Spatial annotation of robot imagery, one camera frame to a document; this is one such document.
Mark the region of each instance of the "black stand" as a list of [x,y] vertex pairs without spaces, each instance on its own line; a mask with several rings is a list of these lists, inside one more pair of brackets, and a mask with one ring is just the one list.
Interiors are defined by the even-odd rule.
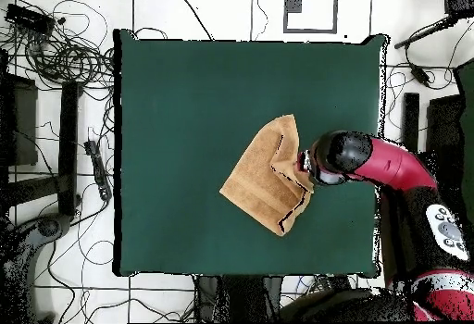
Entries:
[[[69,229],[79,198],[76,195],[79,84],[65,82],[61,95],[58,176],[8,182],[8,164],[15,152],[16,108],[13,79],[6,72],[8,54],[0,50],[0,322],[37,322],[31,300],[30,268],[37,252]],[[14,227],[11,206],[57,193],[56,215]]]
[[449,27],[453,27],[457,22],[459,21],[458,18],[453,18],[453,17],[447,17],[440,22],[436,23],[433,27],[430,29],[427,29],[425,31],[422,31],[420,34],[416,34],[408,38],[407,40],[402,41],[401,43],[398,43],[395,45],[395,49],[400,49],[401,47],[405,46],[408,47],[411,45],[413,42],[416,42],[422,38],[428,37],[429,35],[432,35],[435,32],[448,29]]

